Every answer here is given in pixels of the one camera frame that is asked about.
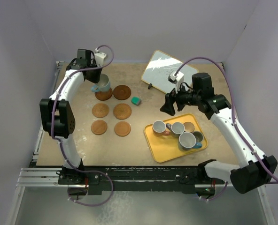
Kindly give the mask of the dark brown ringed coaster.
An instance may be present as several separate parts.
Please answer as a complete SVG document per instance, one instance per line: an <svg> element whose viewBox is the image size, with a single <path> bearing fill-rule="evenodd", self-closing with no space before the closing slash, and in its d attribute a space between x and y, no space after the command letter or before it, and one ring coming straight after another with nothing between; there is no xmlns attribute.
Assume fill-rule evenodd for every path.
<svg viewBox="0 0 278 225"><path fill-rule="evenodd" d="M118 85L114 88L113 95L118 100L126 100L131 96L131 89L127 85Z"/></svg>

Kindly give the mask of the plain orange coaster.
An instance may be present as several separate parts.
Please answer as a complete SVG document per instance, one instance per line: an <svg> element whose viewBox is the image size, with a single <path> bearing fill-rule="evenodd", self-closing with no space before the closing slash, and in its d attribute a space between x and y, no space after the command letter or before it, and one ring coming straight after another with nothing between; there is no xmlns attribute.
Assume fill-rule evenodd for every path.
<svg viewBox="0 0 278 225"><path fill-rule="evenodd" d="M91 125L91 131L95 135L102 135L106 132L108 125L103 120L96 120Z"/></svg>
<svg viewBox="0 0 278 225"><path fill-rule="evenodd" d="M131 132L131 126L128 122L118 122L114 127L114 132L120 137L127 136Z"/></svg>

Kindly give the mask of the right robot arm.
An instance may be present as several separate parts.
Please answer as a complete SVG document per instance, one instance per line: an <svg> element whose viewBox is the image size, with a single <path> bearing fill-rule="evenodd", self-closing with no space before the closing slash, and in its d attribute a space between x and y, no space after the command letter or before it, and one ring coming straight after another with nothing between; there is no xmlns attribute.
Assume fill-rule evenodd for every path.
<svg viewBox="0 0 278 225"><path fill-rule="evenodd" d="M172 72L168 81L175 87L165 95L161 112L175 115L174 104L178 111L186 105L197 106L200 112L219 129L233 153L238 165L221 163L211 159L198 165L198 180L209 183L220 179L231 183L241 194L268 184L278 165L274 156L266 156L245 132L239 121L232 115L232 106L224 95L214 93L212 80L207 73L192 75L192 87L184 81L184 74Z"/></svg>

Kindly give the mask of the light woven front coaster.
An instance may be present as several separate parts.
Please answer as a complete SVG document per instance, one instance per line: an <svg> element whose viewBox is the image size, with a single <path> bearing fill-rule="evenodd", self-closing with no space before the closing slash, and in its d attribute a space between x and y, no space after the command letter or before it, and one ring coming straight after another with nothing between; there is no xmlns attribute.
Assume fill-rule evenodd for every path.
<svg viewBox="0 0 278 225"><path fill-rule="evenodd" d="M113 115L119 120L129 118L131 116L131 113L131 107L125 103L117 104L113 109Z"/></svg>

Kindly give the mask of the blue patterned mug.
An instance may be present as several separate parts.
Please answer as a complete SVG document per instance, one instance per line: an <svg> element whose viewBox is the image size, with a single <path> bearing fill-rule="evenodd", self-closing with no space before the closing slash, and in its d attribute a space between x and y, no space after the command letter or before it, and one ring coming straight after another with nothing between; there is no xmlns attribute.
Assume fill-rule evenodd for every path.
<svg viewBox="0 0 278 225"><path fill-rule="evenodd" d="M180 151L190 151L192 149L199 149L202 147L200 142L197 142L192 133L183 132L178 138L178 149Z"/></svg>

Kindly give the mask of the small orange cup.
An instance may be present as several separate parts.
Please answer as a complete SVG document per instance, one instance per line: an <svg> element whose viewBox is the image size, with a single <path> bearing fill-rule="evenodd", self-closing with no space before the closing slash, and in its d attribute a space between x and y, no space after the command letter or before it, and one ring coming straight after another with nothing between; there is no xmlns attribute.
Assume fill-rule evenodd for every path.
<svg viewBox="0 0 278 225"><path fill-rule="evenodd" d="M191 122L184 123L185 131L188 133L192 133L195 131L195 125Z"/></svg>

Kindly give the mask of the large teal mug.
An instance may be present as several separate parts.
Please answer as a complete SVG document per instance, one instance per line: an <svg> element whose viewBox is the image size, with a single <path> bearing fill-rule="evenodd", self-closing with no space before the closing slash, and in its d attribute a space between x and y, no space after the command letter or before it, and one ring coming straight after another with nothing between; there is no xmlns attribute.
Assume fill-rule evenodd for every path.
<svg viewBox="0 0 278 225"><path fill-rule="evenodd" d="M101 74L100 75L100 80L98 83L95 83L91 91L92 92L107 92L110 89L110 79L106 74Z"/></svg>

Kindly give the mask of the pink handled patterned mug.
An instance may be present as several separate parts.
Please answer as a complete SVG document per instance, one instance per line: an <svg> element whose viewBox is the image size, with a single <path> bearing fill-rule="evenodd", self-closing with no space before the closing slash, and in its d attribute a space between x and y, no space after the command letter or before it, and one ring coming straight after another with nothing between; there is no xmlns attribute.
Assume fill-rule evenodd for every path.
<svg viewBox="0 0 278 225"><path fill-rule="evenodd" d="M155 136L169 136L170 131L166 130L166 124L162 120L157 120L152 124L153 134Z"/></svg>

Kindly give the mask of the light woven coaster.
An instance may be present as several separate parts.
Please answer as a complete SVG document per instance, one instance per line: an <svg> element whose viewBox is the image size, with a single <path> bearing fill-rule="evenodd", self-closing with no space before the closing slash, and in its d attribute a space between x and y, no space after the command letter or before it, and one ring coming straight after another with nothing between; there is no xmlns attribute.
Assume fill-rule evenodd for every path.
<svg viewBox="0 0 278 225"><path fill-rule="evenodd" d="M131 113L131 107L125 103L117 104L113 109L113 115L119 120L129 118L131 116Z"/></svg>
<svg viewBox="0 0 278 225"><path fill-rule="evenodd" d="M97 103L92 108L92 114L93 114L93 116L95 116L97 118L106 117L108 115L108 113L109 113L109 107L108 107L108 105L106 105L104 103Z"/></svg>

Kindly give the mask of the grey handled mug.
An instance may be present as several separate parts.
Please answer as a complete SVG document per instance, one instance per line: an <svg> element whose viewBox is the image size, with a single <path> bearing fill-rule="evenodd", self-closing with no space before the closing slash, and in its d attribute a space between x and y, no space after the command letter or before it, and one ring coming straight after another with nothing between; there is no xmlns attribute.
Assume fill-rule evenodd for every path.
<svg viewBox="0 0 278 225"><path fill-rule="evenodd" d="M171 125L171 131L175 135L180 135L180 134L182 134L185 131L185 126L181 122L174 122Z"/></svg>

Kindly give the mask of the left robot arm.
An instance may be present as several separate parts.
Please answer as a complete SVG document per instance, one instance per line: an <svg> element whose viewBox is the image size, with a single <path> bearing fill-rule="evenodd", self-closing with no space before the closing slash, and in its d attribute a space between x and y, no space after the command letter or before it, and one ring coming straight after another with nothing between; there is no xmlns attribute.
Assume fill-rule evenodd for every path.
<svg viewBox="0 0 278 225"><path fill-rule="evenodd" d="M78 49L77 57L66 67L65 76L56 91L39 103L43 130L58 142L64 159L63 168L72 169L69 179L75 184L85 180L85 172L73 140L76 121L70 101L84 81L99 82L106 58L107 54L99 48L94 51Z"/></svg>

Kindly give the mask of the plain orange front coaster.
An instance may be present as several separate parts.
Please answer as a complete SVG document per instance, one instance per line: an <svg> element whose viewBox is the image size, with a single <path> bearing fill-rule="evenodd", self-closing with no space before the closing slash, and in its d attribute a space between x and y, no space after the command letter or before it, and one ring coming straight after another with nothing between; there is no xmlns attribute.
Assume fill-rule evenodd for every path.
<svg viewBox="0 0 278 225"><path fill-rule="evenodd" d="M120 137L127 136L131 132L131 126L128 122L118 122L114 127L114 132Z"/></svg>

